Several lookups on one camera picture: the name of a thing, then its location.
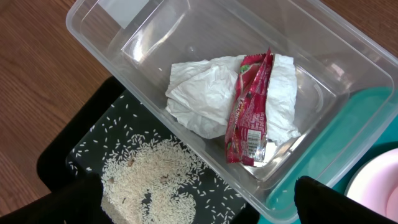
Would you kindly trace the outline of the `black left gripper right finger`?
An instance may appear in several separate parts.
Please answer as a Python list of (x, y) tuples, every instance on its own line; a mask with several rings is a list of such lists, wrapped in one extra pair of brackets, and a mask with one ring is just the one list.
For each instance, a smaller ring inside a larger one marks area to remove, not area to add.
[(309, 176), (296, 180), (294, 192), (303, 224), (397, 224)]

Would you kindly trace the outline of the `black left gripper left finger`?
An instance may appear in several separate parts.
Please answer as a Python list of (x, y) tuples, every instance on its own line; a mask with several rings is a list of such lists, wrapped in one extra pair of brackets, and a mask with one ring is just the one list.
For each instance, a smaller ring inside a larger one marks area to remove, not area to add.
[(88, 174), (1, 217), (1, 224), (107, 223), (101, 209), (103, 184), (98, 174)]

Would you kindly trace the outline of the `pink plate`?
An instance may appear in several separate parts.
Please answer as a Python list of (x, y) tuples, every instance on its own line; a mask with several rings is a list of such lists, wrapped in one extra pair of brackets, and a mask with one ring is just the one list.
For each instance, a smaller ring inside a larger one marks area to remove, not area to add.
[(387, 201), (397, 179), (397, 149), (392, 149), (365, 163), (350, 180), (345, 195), (386, 217)]

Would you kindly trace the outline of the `white cooked rice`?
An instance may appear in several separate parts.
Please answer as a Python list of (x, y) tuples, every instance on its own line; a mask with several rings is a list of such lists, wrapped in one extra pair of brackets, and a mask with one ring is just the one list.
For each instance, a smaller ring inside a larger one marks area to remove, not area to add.
[(96, 173), (112, 223), (231, 223), (245, 199), (137, 99), (123, 93), (66, 158)]

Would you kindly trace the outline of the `red snack wrapper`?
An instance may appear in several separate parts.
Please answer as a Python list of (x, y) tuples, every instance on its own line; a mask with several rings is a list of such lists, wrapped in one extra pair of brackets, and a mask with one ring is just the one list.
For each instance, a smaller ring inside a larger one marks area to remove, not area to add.
[(247, 55), (240, 64), (236, 93), (224, 139), (226, 161), (253, 166), (266, 153), (266, 101), (274, 56)]

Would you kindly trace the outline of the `white tissue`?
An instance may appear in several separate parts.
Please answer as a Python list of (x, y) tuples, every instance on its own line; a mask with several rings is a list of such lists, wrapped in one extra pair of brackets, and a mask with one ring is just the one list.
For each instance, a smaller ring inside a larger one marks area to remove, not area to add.
[[(166, 110), (206, 139), (225, 134), (244, 56), (175, 63), (165, 92)], [(294, 125), (297, 76), (292, 57), (276, 54), (267, 89), (267, 137), (276, 146), (300, 136)]]

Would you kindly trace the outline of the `small pink bowl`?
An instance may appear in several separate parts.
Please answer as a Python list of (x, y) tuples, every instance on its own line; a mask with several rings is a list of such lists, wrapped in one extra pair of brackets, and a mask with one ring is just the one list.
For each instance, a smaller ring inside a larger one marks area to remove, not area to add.
[(390, 194), (386, 205), (386, 217), (398, 222), (398, 187)]

